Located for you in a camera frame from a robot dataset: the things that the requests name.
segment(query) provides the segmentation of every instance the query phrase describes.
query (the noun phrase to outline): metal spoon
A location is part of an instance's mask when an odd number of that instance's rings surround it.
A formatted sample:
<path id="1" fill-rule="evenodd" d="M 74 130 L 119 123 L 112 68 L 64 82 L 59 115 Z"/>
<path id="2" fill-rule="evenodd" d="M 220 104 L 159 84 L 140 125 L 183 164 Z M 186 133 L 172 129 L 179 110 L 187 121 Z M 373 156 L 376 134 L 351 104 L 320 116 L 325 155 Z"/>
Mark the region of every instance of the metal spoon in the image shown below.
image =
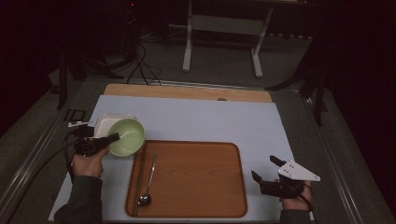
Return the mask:
<path id="1" fill-rule="evenodd" d="M 152 175 L 154 174 L 155 163 L 157 163 L 157 154 L 155 154 L 154 158 L 152 159 L 151 174 L 149 175 L 148 188 L 146 190 L 146 193 L 144 193 L 142 196 L 139 197 L 139 201 L 137 202 L 138 205 L 145 205 L 151 201 L 151 196 L 149 195 L 149 186 L 151 184 Z"/>

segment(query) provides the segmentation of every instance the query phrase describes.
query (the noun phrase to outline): person's right hand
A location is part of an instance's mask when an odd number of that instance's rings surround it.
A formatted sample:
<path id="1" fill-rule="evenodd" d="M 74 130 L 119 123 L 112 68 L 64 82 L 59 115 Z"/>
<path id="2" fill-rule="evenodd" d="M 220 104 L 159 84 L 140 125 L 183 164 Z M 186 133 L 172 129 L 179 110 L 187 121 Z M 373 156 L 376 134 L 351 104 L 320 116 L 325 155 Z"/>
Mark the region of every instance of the person's right hand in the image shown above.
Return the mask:
<path id="1" fill-rule="evenodd" d="M 310 203 L 312 203 L 312 189 L 311 189 L 311 181 L 305 180 L 304 190 L 301 193 Z M 297 209 L 297 210 L 305 210 L 309 211 L 308 204 L 299 196 L 294 199 L 279 199 L 282 202 L 282 206 L 284 210 L 288 209 Z"/>
<path id="2" fill-rule="evenodd" d="M 100 178 L 103 172 L 102 158 L 108 153 L 110 147 L 98 151 L 91 157 L 76 154 L 73 157 L 73 172 L 75 176 L 87 175 Z"/>

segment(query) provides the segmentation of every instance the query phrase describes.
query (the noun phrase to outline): sleeve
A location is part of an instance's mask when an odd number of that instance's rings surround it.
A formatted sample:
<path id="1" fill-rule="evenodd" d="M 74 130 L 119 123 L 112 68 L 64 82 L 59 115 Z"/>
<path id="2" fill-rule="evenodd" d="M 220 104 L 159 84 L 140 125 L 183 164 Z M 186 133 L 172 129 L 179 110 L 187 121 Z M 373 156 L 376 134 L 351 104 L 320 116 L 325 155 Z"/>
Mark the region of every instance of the sleeve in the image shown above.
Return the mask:
<path id="1" fill-rule="evenodd" d="M 56 223 L 102 223 L 102 180 L 76 176 L 67 204 L 54 215 Z"/>
<path id="2" fill-rule="evenodd" d="M 304 210 L 282 210 L 280 212 L 279 224 L 311 224 L 308 211 Z"/>

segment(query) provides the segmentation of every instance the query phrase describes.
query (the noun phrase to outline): person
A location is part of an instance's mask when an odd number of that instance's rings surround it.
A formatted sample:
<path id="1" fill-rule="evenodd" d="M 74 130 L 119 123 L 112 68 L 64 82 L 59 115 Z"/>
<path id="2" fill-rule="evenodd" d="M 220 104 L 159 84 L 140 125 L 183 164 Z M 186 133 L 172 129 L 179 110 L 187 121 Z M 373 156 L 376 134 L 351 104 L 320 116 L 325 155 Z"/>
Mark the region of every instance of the person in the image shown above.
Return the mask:
<path id="1" fill-rule="evenodd" d="M 100 179 L 104 169 L 102 158 L 109 148 L 100 150 L 92 157 L 83 157 L 76 154 L 73 157 L 73 171 L 75 179 L 67 204 L 62 206 L 54 215 L 56 223 L 102 223 L 101 191 L 103 181 Z M 304 182 L 302 195 L 311 203 L 311 182 Z M 279 224 L 311 224 L 310 207 L 301 197 L 295 199 L 279 199 L 283 210 Z"/>

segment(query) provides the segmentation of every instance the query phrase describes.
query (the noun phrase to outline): green bowl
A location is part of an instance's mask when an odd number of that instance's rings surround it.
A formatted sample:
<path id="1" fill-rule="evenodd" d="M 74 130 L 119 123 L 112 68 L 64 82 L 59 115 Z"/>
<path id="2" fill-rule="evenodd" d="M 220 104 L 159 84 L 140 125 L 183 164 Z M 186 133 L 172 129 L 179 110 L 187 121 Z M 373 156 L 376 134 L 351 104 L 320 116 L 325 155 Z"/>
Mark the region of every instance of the green bowl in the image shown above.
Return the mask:
<path id="1" fill-rule="evenodd" d="M 110 152 L 116 156 L 130 156 L 145 145 L 146 134 L 143 125 L 136 119 L 121 119 L 117 121 L 107 135 L 118 133 L 120 140 L 110 145 Z"/>

